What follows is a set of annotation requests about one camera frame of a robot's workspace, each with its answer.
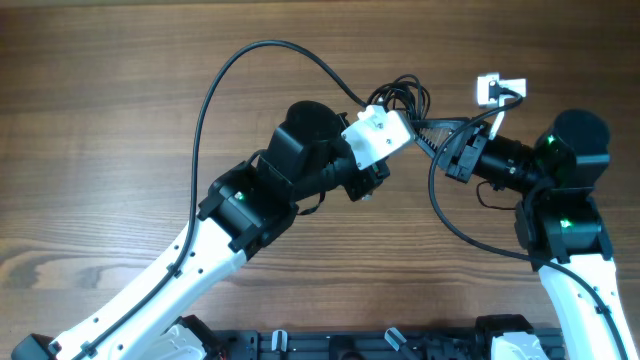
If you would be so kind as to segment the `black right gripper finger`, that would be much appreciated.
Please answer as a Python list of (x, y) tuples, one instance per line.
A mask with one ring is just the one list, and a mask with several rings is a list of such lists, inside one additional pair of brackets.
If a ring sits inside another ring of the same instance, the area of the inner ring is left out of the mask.
[(411, 125), (413, 127), (460, 127), (469, 121), (470, 119), (466, 117), (432, 118), (412, 120)]
[[(416, 144), (433, 158), (438, 148), (460, 127), (460, 124), (422, 124), (415, 125)], [(440, 157), (440, 160), (458, 160), (470, 138), (470, 130), (466, 129), (453, 139)]]

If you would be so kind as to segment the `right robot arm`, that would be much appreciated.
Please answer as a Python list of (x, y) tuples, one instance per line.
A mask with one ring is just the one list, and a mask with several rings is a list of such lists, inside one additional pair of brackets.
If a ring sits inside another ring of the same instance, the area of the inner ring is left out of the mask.
[(608, 168), (609, 129), (595, 114), (560, 113), (534, 146), (493, 136), (483, 116), (417, 120), (432, 166), (520, 193), (515, 232), (553, 304), (572, 359), (635, 359), (611, 239), (592, 197)]

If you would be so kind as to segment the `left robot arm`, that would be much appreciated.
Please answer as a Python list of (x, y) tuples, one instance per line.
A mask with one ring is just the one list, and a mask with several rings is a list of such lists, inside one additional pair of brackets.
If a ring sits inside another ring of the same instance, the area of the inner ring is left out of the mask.
[(298, 201), (342, 187), (358, 201), (388, 176), (388, 156), (412, 139), (406, 119), (369, 105), (354, 123), (314, 101), (292, 105), (268, 147), (210, 186), (193, 221), (92, 317), (55, 338), (30, 334), (14, 359), (207, 359), (182, 313), (302, 215)]

